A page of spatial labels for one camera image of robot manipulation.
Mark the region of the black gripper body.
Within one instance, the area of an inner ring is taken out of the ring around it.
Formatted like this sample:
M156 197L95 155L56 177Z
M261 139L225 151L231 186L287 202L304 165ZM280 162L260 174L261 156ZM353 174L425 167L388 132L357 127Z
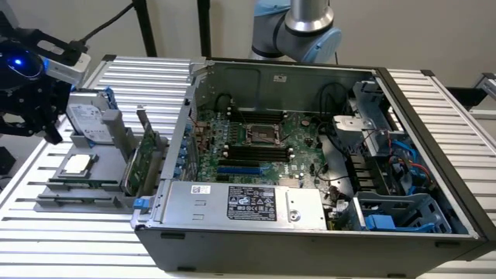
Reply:
M71 84L48 74L48 65L19 43L1 44L1 112L23 117L65 113Z

